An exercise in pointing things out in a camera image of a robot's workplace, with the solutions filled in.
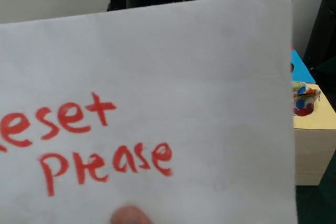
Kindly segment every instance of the red handwriting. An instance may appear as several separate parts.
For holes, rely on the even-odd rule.
[[[133,157],[132,152],[127,148],[127,146],[122,145],[115,151],[112,162],[110,163],[111,168],[113,168],[116,172],[126,173],[128,171],[128,167],[133,173],[138,172],[138,168],[140,169],[151,169],[149,162],[142,154],[143,144],[138,143],[134,147],[134,152],[139,161],[142,162],[141,165],[135,164],[135,159]],[[159,165],[159,162],[168,162],[172,158],[172,150],[167,143],[161,143],[155,147],[152,151],[152,163],[153,166],[164,176],[172,176],[171,168],[162,168]],[[47,164],[47,159],[56,159],[59,163],[59,167],[56,171],[52,171],[51,167]],[[89,156],[89,161],[87,164],[83,162],[82,157],[79,153],[73,152],[72,159],[75,164],[77,181],[79,185],[85,184],[86,181],[86,171],[90,175],[90,177],[101,183],[106,183],[109,180],[109,175],[98,176],[97,169],[103,168],[106,166],[104,159],[96,153],[93,153]],[[60,154],[57,153],[48,153],[44,154],[39,158],[40,165],[45,175],[45,180],[47,184],[47,193],[48,196],[55,195],[55,183],[54,178],[64,175],[69,170],[69,161]]]
[[[102,126],[107,126],[107,120],[105,111],[115,110],[117,107],[112,102],[101,102],[97,94],[92,93],[93,104],[86,105],[85,108],[89,112],[97,113],[99,121]],[[75,109],[75,114],[69,115],[69,110]],[[60,127],[54,122],[46,120],[45,117],[51,113],[51,109],[48,107],[39,108],[36,113],[36,119],[47,126],[49,132],[41,136],[41,140],[51,140],[58,135]],[[70,133],[86,133],[91,130],[90,125],[82,127],[71,126],[73,123],[78,123],[84,118],[84,113],[81,106],[74,102],[67,102],[59,107],[57,111],[57,119],[60,126]],[[33,142],[29,139],[16,139],[15,135],[25,132],[31,126],[28,117],[23,113],[10,113],[2,117],[0,121],[0,134],[5,142],[16,147],[29,147]],[[7,152],[8,149],[4,145],[0,144],[0,152]]]
[[[97,114],[98,120],[102,126],[108,126],[106,111],[115,110],[117,107],[112,102],[101,102],[99,96],[92,93],[93,103],[80,106],[75,102],[67,102],[61,105],[57,110],[57,123],[52,122],[46,117],[52,113],[48,107],[41,107],[35,113],[35,118],[39,123],[46,127],[46,131],[40,137],[42,141],[50,141],[56,137],[61,130],[72,134],[83,134],[91,131],[90,125],[75,126],[84,119],[83,108],[90,113]],[[31,127],[28,117],[19,112],[9,113],[0,120],[0,135],[6,144],[14,147],[26,148],[34,143],[31,139],[22,137],[26,130]],[[58,153],[47,153],[42,155],[38,161],[43,170],[47,184],[48,196],[55,195],[55,180],[57,177],[65,176],[70,167],[73,167],[77,175],[77,183],[84,185],[88,175],[92,180],[100,183],[109,181],[109,174],[106,173],[106,167],[110,166],[117,173],[138,173],[140,170],[156,169],[163,176],[173,175],[171,168],[163,168],[163,162],[169,162],[172,159],[172,150],[167,143],[158,144],[151,152],[151,158],[143,155],[143,143],[137,143],[129,149],[126,145],[119,146],[111,156],[110,162],[105,162],[104,158],[97,153],[92,153],[89,157],[82,158],[78,152],[72,153],[73,166],[70,166],[70,160]],[[7,146],[0,144],[0,152],[7,153]],[[55,168],[50,166],[49,160],[56,161],[58,165]]]

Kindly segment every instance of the finger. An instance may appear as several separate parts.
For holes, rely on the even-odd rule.
[[[111,224],[153,224],[152,221],[135,206],[119,208],[111,217]]]

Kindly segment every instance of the fingertip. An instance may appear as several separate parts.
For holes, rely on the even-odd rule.
[[[138,207],[128,205],[114,212],[110,224],[152,224],[152,221]]]

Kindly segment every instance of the yellow wooden block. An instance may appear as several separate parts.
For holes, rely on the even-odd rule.
[[[320,89],[316,84],[309,84]],[[326,96],[314,104],[314,112],[294,116],[296,184],[318,185],[336,150],[336,113]]]

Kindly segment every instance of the white paper sign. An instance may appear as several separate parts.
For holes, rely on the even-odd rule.
[[[296,223],[291,0],[0,26],[1,224]]]

